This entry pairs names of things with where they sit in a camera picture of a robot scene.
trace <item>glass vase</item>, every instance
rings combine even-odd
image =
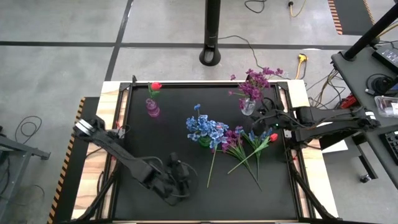
[[[256,101],[250,100],[250,98],[244,99],[242,114],[246,116],[253,114],[255,107],[256,107]]]
[[[148,98],[146,100],[146,105],[147,105],[147,111],[148,111],[149,116],[151,116],[153,118],[156,118],[157,116],[159,116],[160,109],[157,106],[157,103],[153,99]]]
[[[209,136],[199,137],[198,142],[201,147],[210,147],[211,138]]]

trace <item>red rose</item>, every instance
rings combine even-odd
[[[278,139],[277,133],[271,134],[271,136],[269,136],[270,142],[274,142],[274,141],[276,141],[276,139]]]
[[[152,90],[158,91],[158,90],[160,90],[160,88],[162,88],[162,84],[160,84],[160,83],[152,83],[150,85],[150,87],[152,88]]]

